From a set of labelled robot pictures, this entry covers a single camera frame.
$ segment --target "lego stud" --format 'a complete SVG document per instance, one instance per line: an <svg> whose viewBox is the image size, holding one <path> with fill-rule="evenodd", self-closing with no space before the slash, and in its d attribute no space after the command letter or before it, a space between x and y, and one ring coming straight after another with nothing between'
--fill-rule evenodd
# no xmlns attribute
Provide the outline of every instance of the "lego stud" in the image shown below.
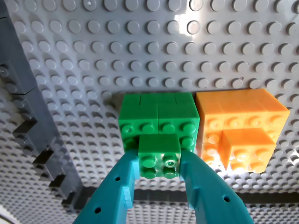
<svg viewBox="0 0 299 224"><path fill-rule="evenodd" d="M151 123L146 123L142 126L142 132L145 134L153 134L154 131L155 128Z"/></svg>
<svg viewBox="0 0 299 224"><path fill-rule="evenodd" d="M208 134L207 135L207 142L211 144L216 144L219 142L220 138L217 134Z"/></svg>
<svg viewBox="0 0 299 224"><path fill-rule="evenodd" d="M8 70L0 65L0 77L8 77L9 73L8 73Z"/></svg>
<svg viewBox="0 0 299 224"><path fill-rule="evenodd" d="M182 145L184 147L189 148L189 147L193 146L193 144L194 144L193 138L191 138L191 137L182 138Z"/></svg>
<svg viewBox="0 0 299 224"><path fill-rule="evenodd" d="M229 119L229 121L228 121L228 125L229 125L230 127L238 127L238 126L240 126L240 124L241 124L241 120L238 119L237 117L235 117L235 118L231 118L231 119Z"/></svg>
<svg viewBox="0 0 299 224"><path fill-rule="evenodd" d="M121 132L124 134L133 134L134 133L134 127L131 124L125 124L122 128L121 128Z"/></svg>
<svg viewBox="0 0 299 224"><path fill-rule="evenodd" d="M207 155L213 156L217 154L217 148L214 146L206 146L205 151Z"/></svg>
<svg viewBox="0 0 299 224"><path fill-rule="evenodd" d="M268 134L268 136L270 138L272 138L272 140L275 140L275 141L277 140L278 136L277 136L277 133L275 131L267 131L266 133Z"/></svg>
<svg viewBox="0 0 299 224"><path fill-rule="evenodd" d="M265 167L261 162L254 162L250 164L250 168L256 174L260 174L261 172L265 171Z"/></svg>
<svg viewBox="0 0 299 224"><path fill-rule="evenodd" d="M172 123L166 123L162 126L162 131L165 134L172 134L175 132L175 130L176 130L176 128L173 126Z"/></svg>
<svg viewBox="0 0 299 224"><path fill-rule="evenodd" d="M202 157L202 160L209 166L213 165L214 162L214 157L210 156L210 155L204 155Z"/></svg>
<svg viewBox="0 0 299 224"><path fill-rule="evenodd" d="M183 131L186 133L194 133L196 131L196 127L193 123L188 122L183 125Z"/></svg>
<svg viewBox="0 0 299 224"><path fill-rule="evenodd" d="M230 164L230 167L232 168L235 174L241 174L246 172L245 166L240 162L232 163Z"/></svg>
<svg viewBox="0 0 299 224"><path fill-rule="evenodd" d="M234 156L238 161L243 162L248 159L249 153L245 149L239 149L239 150L234 151Z"/></svg>
<svg viewBox="0 0 299 224"><path fill-rule="evenodd" d="M154 168L144 168L142 170L142 173L146 179L154 179L157 175L156 170Z"/></svg>
<svg viewBox="0 0 299 224"><path fill-rule="evenodd" d="M123 146L127 149L132 149L132 148L137 149L138 148L138 144L134 138L126 138L123 141Z"/></svg>
<svg viewBox="0 0 299 224"><path fill-rule="evenodd" d="M266 148L261 148L261 149L256 150L256 156L260 160L267 160L270 156L269 154L270 154L270 152Z"/></svg>
<svg viewBox="0 0 299 224"><path fill-rule="evenodd" d="M156 165L156 159L154 156L145 156L142 158L142 165L147 168L152 168Z"/></svg>
<svg viewBox="0 0 299 224"><path fill-rule="evenodd" d="M208 121L208 126L209 126L209 128L211 128L213 130L216 130L216 129L219 129L221 127L221 122L216 118L210 119Z"/></svg>
<svg viewBox="0 0 299 224"><path fill-rule="evenodd" d="M177 158L175 156L168 155L163 158L163 162L166 167L175 167L177 164Z"/></svg>
<svg viewBox="0 0 299 224"><path fill-rule="evenodd" d="M174 168L164 167L163 174L165 178L172 179L176 176L176 170Z"/></svg>
<svg viewBox="0 0 299 224"><path fill-rule="evenodd" d="M249 119L249 124L252 127L258 127L262 123L262 119L259 116L253 116L252 118Z"/></svg>
<svg viewBox="0 0 299 224"><path fill-rule="evenodd" d="M283 117L281 116L273 116L270 118L270 125L271 126L278 126L284 122Z"/></svg>

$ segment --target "orange lego brick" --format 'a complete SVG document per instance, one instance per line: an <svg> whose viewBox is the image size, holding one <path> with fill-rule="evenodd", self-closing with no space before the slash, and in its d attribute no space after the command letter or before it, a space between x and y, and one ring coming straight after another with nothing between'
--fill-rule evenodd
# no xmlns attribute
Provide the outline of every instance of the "orange lego brick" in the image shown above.
<svg viewBox="0 0 299 224"><path fill-rule="evenodd" d="M258 100L240 100L239 102L246 111L246 119L243 128L259 128L265 126L268 111Z"/></svg>
<svg viewBox="0 0 299 224"><path fill-rule="evenodd" d="M251 95L268 111L265 126L283 128L290 111L265 89L257 89Z"/></svg>
<svg viewBox="0 0 299 224"><path fill-rule="evenodd" d="M238 100L233 98L226 98L219 100L225 118L223 129L240 129L243 128L246 119L246 111L242 108Z"/></svg>
<svg viewBox="0 0 299 224"><path fill-rule="evenodd" d="M223 130L220 159L234 172L263 172L276 144L262 128Z"/></svg>
<svg viewBox="0 0 299 224"><path fill-rule="evenodd" d="M224 123L224 111L218 102L202 100L196 97L196 107L200 116L198 142L216 144L221 139Z"/></svg>

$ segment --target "lego brick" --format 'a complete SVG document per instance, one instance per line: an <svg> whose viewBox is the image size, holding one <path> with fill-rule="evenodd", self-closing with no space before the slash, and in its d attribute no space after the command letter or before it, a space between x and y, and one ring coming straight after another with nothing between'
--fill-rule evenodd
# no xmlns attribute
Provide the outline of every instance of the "lego brick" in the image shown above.
<svg viewBox="0 0 299 224"><path fill-rule="evenodd" d="M194 152L198 127L199 115L195 104L182 105L159 105L159 134L178 135L181 149Z"/></svg>
<svg viewBox="0 0 299 224"><path fill-rule="evenodd" d="M10 93L26 94L37 86L36 79L9 17L0 19L0 28L0 78Z"/></svg>
<svg viewBox="0 0 299 224"><path fill-rule="evenodd" d="M243 128L246 119L246 111L241 107L238 100L226 98L218 100L225 114L223 129Z"/></svg>
<svg viewBox="0 0 299 224"><path fill-rule="evenodd" d="M199 144L219 143L224 126L225 113L217 101L206 100L206 94L196 94L196 107L200 116L199 123Z"/></svg>
<svg viewBox="0 0 299 224"><path fill-rule="evenodd" d="M49 188L51 193L59 199L67 199L69 194L73 191L70 185L70 179L66 175L58 175L55 180L51 181Z"/></svg>
<svg viewBox="0 0 299 224"><path fill-rule="evenodd" d="M255 94L259 102L268 111L265 126L282 129L290 111L265 89L258 89Z"/></svg>
<svg viewBox="0 0 299 224"><path fill-rule="evenodd" d="M47 181L55 180L62 173L59 157L51 149L42 151L32 164Z"/></svg>
<svg viewBox="0 0 299 224"><path fill-rule="evenodd" d="M181 149L176 134L141 135L138 156L140 174L147 179L172 179L179 174Z"/></svg>
<svg viewBox="0 0 299 224"><path fill-rule="evenodd" d="M246 111L243 128L260 128L265 126L268 111L257 99L240 100L239 102Z"/></svg>
<svg viewBox="0 0 299 224"><path fill-rule="evenodd" d="M174 93L151 93L142 94L140 105L162 105L162 104L176 104Z"/></svg>
<svg viewBox="0 0 299 224"><path fill-rule="evenodd" d="M276 147L262 128L223 130L220 158L236 172L263 172Z"/></svg>
<svg viewBox="0 0 299 224"><path fill-rule="evenodd" d="M176 104L194 104L194 99L190 92L176 92L174 97Z"/></svg>
<svg viewBox="0 0 299 224"><path fill-rule="evenodd" d="M9 17L8 10L6 8L5 2L3 0L0 1L0 19Z"/></svg>
<svg viewBox="0 0 299 224"><path fill-rule="evenodd" d="M53 117L45 104L42 93L37 87L25 95L13 94L12 97L13 103L17 106L25 120L34 119L38 122L48 142L59 136Z"/></svg>
<svg viewBox="0 0 299 224"><path fill-rule="evenodd" d="M75 206L77 205L77 202L79 201L79 197L81 196L81 192L83 190L84 187L80 186L79 188L76 189L76 191L71 192L67 197L67 199L64 199L61 202L62 207L67 213L70 214L79 213L78 210L75 208Z"/></svg>
<svg viewBox="0 0 299 224"><path fill-rule="evenodd" d="M49 146L41 124L35 120L24 121L13 135L26 154L38 155Z"/></svg>
<svg viewBox="0 0 299 224"><path fill-rule="evenodd" d="M122 101L122 106L137 106L140 104L140 94L126 94Z"/></svg>
<svg viewBox="0 0 299 224"><path fill-rule="evenodd" d="M158 107L123 105L118 123L125 151L138 148L140 134L158 133Z"/></svg>

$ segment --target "gray lego wall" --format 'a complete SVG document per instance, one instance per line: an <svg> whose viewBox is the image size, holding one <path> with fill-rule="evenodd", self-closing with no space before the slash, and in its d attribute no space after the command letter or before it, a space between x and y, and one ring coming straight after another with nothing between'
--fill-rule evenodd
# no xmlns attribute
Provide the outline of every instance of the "gray lego wall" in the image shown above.
<svg viewBox="0 0 299 224"><path fill-rule="evenodd" d="M123 155L117 118L124 93L266 88L291 111L266 171L216 172L240 193L299 190L298 1L4 2L84 186L97 187ZM12 135L24 114L9 92L26 87L0 82L1 201L22 223L70 223L76 215L65 213ZM185 184L141 179L135 188L185 191Z"/></svg>

